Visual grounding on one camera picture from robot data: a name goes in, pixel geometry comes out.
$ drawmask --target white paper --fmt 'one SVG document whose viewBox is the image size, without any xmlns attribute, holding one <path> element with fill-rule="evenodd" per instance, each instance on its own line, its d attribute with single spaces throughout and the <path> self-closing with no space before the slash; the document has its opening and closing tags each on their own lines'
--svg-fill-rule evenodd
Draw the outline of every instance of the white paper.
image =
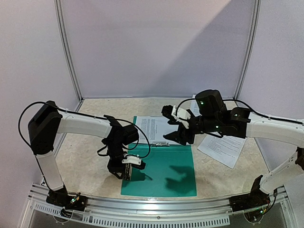
<svg viewBox="0 0 304 228">
<path fill-rule="evenodd" d="M 207 135 L 198 146 L 198 149 L 211 158 L 233 169 L 246 139 L 233 136 L 217 138 Z"/>
<path fill-rule="evenodd" d="M 177 131 L 178 125 L 168 124 L 168 119 L 163 116 L 138 116 L 135 123 L 146 134 L 150 143 L 168 142 L 170 145 L 179 145 L 178 143 L 166 140 L 163 135 Z M 144 135 L 139 133 L 139 143 L 147 144 Z"/>
<path fill-rule="evenodd" d="M 192 100 L 191 101 L 191 107 L 190 107 L 190 110 L 192 111 L 192 113 L 195 115 L 195 116 L 198 116 L 200 115 L 200 109 L 199 109 L 199 106 L 198 104 L 196 103 L 196 100 Z"/>
</svg>

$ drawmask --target vent grille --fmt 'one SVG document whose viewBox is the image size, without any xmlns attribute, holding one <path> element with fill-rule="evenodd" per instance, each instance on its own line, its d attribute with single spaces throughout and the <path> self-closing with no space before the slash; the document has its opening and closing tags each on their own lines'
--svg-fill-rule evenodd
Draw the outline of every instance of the vent grille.
<svg viewBox="0 0 304 228">
<path fill-rule="evenodd" d="M 35 203 L 35 210 L 45 212 L 50 215 L 60 216 L 60 210 L 52 205 Z M 179 221 L 179 222 L 137 222 L 123 221 L 116 219 L 101 218 L 98 216 L 83 215 L 82 221 L 75 220 L 90 225 L 106 228 L 213 228 L 230 225 L 229 216 L 218 218 L 201 219 L 196 221 Z"/>
</svg>

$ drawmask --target white backdrop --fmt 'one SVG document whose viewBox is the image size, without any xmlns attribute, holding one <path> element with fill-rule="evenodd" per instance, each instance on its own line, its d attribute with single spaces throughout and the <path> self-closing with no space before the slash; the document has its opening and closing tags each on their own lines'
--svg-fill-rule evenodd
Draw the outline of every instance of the white backdrop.
<svg viewBox="0 0 304 228">
<path fill-rule="evenodd" d="M 75 109 L 53 1 L 4 0 L 0 7 L 0 227 L 16 228 L 32 183 L 42 180 L 31 149 L 18 134 L 22 110 L 54 100 Z M 26 112 L 22 132 L 39 108 Z"/>
<path fill-rule="evenodd" d="M 64 0 L 83 97 L 234 95 L 253 0 Z"/>
<path fill-rule="evenodd" d="M 304 2 L 263 0 L 240 99 L 257 111 L 304 119 Z M 258 139 L 273 170 L 295 146 Z M 300 228 L 304 227 L 304 176 L 286 185 Z"/>
</svg>

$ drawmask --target metal frame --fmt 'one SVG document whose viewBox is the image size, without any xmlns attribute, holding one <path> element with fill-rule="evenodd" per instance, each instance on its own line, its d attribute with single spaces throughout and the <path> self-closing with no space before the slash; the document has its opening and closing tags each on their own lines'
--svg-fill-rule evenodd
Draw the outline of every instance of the metal frame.
<svg viewBox="0 0 304 228">
<path fill-rule="evenodd" d="M 73 87 L 74 87 L 76 96 L 79 101 L 82 101 L 84 98 L 81 94 L 81 89 L 80 89 L 79 82 L 78 82 L 78 79 L 76 76 L 75 68 L 73 66 L 71 52 L 70 52 L 70 48 L 68 45 L 61 0 L 54 0 L 54 2 L 55 2 L 60 37 L 61 37 L 61 41 L 62 41 L 63 50 L 64 50 L 64 53 L 66 56 L 66 63 L 67 63 L 67 66 L 68 66 L 68 69 L 70 72 L 70 76 L 71 76 L 71 80 L 73 83 Z M 255 34 L 256 34 L 260 5 L 261 5 L 261 0 L 255 0 L 255 8 L 254 8 L 254 11 L 252 14 L 250 32 L 249 32 L 248 41 L 247 41 L 246 55 L 245 55 L 245 59 L 244 59 L 243 65 L 242 65 L 241 74 L 238 79 L 237 87 L 234 92 L 234 96 L 233 96 L 234 99 L 238 99 L 238 97 L 241 93 L 241 90 L 242 90 L 243 83 L 244 83 L 245 75 L 247 72 L 247 68 L 248 68 L 248 64 L 250 61 L 250 56 L 251 56 L 251 52 L 252 52 L 252 48 L 253 48 L 254 38 L 255 38 Z"/>
<path fill-rule="evenodd" d="M 124 98 L 180 98 L 180 99 L 187 99 L 192 98 L 192 95 L 189 96 L 98 96 L 98 97 L 84 97 L 84 100 L 90 100 L 90 99 L 124 99 Z M 223 99 L 234 99 L 231 96 L 223 96 Z"/>
<path fill-rule="evenodd" d="M 22 228 L 27 228 L 33 210 L 59 216 L 60 207 L 47 204 L 48 188 L 33 184 L 28 195 L 25 216 L 21 222 Z M 230 196 L 212 199 L 168 200 L 158 201 L 135 199 L 112 199 L 88 196 L 88 205 L 84 212 L 74 211 L 72 221 L 86 223 L 100 227 L 137 227 L 137 228 L 194 228 L 219 227 L 229 223 L 229 216 L 242 214 L 243 211 L 233 212 L 229 206 Z M 294 219 L 288 204 L 288 197 L 284 187 L 278 188 L 276 203 L 283 203 L 284 216 Z"/>
<path fill-rule="evenodd" d="M 257 29 L 258 15 L 260 12 L 260 6 L 261 6 L 261 0 L 255 0 L 255 9 L 254 9 L 254 12 L 252 15 L 251 28 L 250 28 L 249 37 L 248 37 L 246 55 L 245 55 L 245 59 L 243 62 L 241 75 L 239 77 L 237 87 L 236 87 L 236 90 L 234 93 L 234 99 L 239 98 L 242 87 L 243 87 L 243 83 L 245 80 L 245 76 L 246 76 L 246 72 L 248 69 L 250 56 L 251 56 L 251 52 L 252 52 L 252 48 L 253 48 L 253 44 L 254 44 L 254 39 L 255 39 L 255 35 L 256 35 L 256 31 L 257 31 L 256 29 Z"/>
<path fill-rule="evenodd" d="M 67 34 L 66 34 L 66 28 L 65 28 L 65 24 L 64 24 L 64 17 L 63 17 L 61 1 L 60 0 L 54 0 L 54 1 L 55 1 L 57 21 L 58 21 L 58 26 L 59 26 L 59 33 L 60 33 L 60 37 L 61 37 L 61 41 L 62 41 L 63 51 L 66 56 L 67 67 L 70 72 L 70 76 L 72 79 L 72 83 L 73 83 L 73 87 L 74 87 L 76 96 L 79 101 L 82 101 L 83 97 L 81 95 L 79 82 L 78 82 L 76 72 L 75 72 L 75 69 L 73 66 L 71 52 L 70 52 L 70 48 L 69 48 L 68 41 L 67 41 Z"/>
</svg>

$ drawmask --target marble tabletop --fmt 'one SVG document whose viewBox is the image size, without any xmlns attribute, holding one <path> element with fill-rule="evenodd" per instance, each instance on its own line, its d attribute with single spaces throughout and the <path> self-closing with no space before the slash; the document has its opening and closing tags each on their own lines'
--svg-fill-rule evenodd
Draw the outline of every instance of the marble tabletop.
<svg viewBox="0 0 304 228">
<path fill-rule="evenodd" d="M 86 99 L 80 112 L 92 115 L 112 115 L 132 121 L 134 116 L 161 116 L 164 105 L 177 105 L 180 98 L 111 98 Z M 236 107 L 226 102 L 227 108 Z M 189 108 L 190 102 L 182 105 Z M 191 146 L 194 160 L 196 197 L 157 198 L 158 200 L 189 200 L 220 197 L 248 192 L 256 177 L 268 173 L 263 156 L 252 138 L 247 138 L 233 169 L 197 150 L 205 135 L 197 135 Z M 96 151 L 103 147 L 94 136 L 67 134 L 56 157 L 58 168 L 68 191 L 86 195 L 119 199 L 148 199 L 121 195 L 122 180 L 107 170 L 108 157 Z"/>
</svg>

